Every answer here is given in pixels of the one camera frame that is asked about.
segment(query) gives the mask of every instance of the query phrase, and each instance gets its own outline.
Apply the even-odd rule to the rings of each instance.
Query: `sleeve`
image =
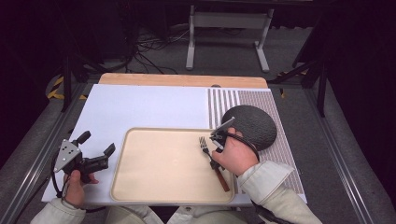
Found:
[[[250,199],[275,216],[292,223],[321,223],[305,202],[283,185],[293,171],[287,164],[264,161],[238,177],[238,183]]]
[[[76,209],[64,203],[62,199],[53,199],[31,221],[36,224],[81,223],[85,217],[85,210]]]

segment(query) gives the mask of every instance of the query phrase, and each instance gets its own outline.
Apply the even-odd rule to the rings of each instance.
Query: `table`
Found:
[[[223,88],[208,88],[213,85]],[[261,152],[262,158],[285,162],[295,167],[272,93],[267,89],[263,78],[104,74],[99,83],[92,88],[70,137],[70,140],[73,140],[85,131],[92,133],[92,140],[87,140],[80,147],[83,157],[87,158],[100,156],[111,143],[116,146],[115,153],[109,159],[109,168],[96,175],[102,180],[101,184],[87,186],[86,202],[111,205],[131,204],[114,201],[109,194],[122,149],[123,137],[131,128],[214,129],[220,125],[220,118],[228,108],[249,104],[266,111],[274,119],[277,127],[276,141],[270,147],[271,149]],[[57,179],[57,182],[61,183],[62,174],[57,174]],[[290,175],[285,184],[295,189],[306,201],[303,186],[297,174]],[[43,196],[44,202],[53,198],[52,188],[52,183],[49,183]],[[166,203],[165,205],[182,204]],[[251,202],[249,197],[239,190],[227,205],[251,206]]]

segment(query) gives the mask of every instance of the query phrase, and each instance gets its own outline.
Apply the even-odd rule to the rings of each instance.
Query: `floor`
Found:
[[[273,79],[280,72],[291,70],[291,64],[311,29],[271,29],[264,44],[270,72],[264,74],[258,62],[253,42],[257,31],[209,29],[196,40],[194,69],[185,69],[188,35],[183,27],[172,38],[174,42],[162,49],[146,45],[127,67],[115,72],[184,75],[216,75],[264,77]],[[107,60],[105,66],[120,64]],[[54,77],[48,89],[53,85]],[[63,139],[68,139],[89,95],[100,75],[92,74],[87,83],[73,84],[74,100],[61,112],[63,100],[51,98],[47,108],[25,135],[14,154],[0,170],[1,223],[13,223],[27,199],[34,194],[17,223],[28,223],[43,207],[40,184],[50,173],[50,158]],[[396,223],[396,213],[387,193],[376,178],[347,121],[330,83],[326,91],[325,118],[315,108],[317,86],[304,90],[294,77],[282,85],[269,85],[282,120],[293,157],[308,200],[308,206],[323,223]],[[249,223],[259,223],[250,207],[242,208]],[[83,223],[102,223],[105,213],[88,214]]]

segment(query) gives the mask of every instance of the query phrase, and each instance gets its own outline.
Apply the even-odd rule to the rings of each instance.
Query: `wooden tray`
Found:
[[[210,150],[212,130],[133,128],[124,138],[111,197],[142,203],[228,203],[235,195],[233,175],[221,171],[225,192],[201,150],[204,136]]]

